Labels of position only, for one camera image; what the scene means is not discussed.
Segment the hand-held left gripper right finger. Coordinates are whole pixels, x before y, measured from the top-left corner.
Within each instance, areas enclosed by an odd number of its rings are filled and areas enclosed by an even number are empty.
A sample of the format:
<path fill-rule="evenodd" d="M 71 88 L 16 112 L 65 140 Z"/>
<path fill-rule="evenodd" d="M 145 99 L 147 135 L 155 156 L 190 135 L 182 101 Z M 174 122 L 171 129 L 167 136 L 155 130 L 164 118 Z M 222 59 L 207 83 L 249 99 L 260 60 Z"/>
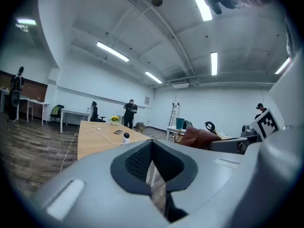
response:
<path fill-rule="evenodd" d="M 191 148 L 164 140 L 153 140 L 184 162 L 183 171 L 166 183 L 180 178 L 187 187 L 169 191 L 168 218 L 153 218 L 155 228 L 252 228 L 256 225 L 255 191 L 251 182 L 257 171 L 257 145 L 244 155 Z"/>

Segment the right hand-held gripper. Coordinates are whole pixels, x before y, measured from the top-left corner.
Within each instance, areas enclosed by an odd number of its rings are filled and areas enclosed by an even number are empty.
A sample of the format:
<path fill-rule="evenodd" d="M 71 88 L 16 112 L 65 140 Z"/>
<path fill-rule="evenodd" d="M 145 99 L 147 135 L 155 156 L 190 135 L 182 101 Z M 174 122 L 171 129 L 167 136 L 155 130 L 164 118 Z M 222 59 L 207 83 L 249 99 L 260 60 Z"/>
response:
<path fill-rule="evenodd" d="M 257 115 L 252 123 L 242 126 L 241 137 L 213 141 L 210 143 L 210 150 L 234 154 L 241 153 L 242 145 L 247 141 L 247 138 L 257 137 L 257 141 L 262 142 L 279 130 L 280 127 L 274 115 L 270 109 L 267 109 L 262 114 Z"/>

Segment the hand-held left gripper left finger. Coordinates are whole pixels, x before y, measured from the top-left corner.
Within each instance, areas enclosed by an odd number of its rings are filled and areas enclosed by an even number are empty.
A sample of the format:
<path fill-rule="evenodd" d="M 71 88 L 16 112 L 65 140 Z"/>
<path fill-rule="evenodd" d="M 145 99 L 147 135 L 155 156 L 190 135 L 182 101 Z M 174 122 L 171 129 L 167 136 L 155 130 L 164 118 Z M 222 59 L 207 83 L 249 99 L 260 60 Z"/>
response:
<path fill-rule="evenodd" d="M 169 222 L 148 195 L 125 191 L 110 172 L 115 157 L 142 143 L 133 142 L 83 157 L 40 187 L 35 204 L 59 227 L 168 227 Z"/>

